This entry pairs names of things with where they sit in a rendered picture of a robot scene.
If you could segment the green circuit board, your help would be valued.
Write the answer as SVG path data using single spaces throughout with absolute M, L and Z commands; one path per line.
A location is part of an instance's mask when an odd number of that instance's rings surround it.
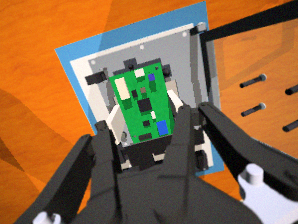
M 160 63 L 109 79 L 134 144 L 173 134 L 175 122 Z

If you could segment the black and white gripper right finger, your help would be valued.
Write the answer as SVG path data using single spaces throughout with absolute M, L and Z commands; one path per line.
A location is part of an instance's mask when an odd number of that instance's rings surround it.
M 160 224 L 183 224 L 189 172 L 195 175 L 194 126 L 201 126 L 239 185 L 243 203 L 264 224 L 298 224 L 298 164 L 263 148 L 211 102 L 191 108 L 167 91 L 176 118 L 151 205 Z

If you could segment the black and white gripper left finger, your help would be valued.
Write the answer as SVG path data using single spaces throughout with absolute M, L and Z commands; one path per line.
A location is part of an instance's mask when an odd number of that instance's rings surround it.
M 97 134 L 84 134 L 77 140 L 36 200 L 13 224 L 69 224 L 90 178 L 85 224 L 122 224 L 116 174 L 123 173 L 117 144 L 125 122 L 116 105 L 107 120 L 95 123 Z

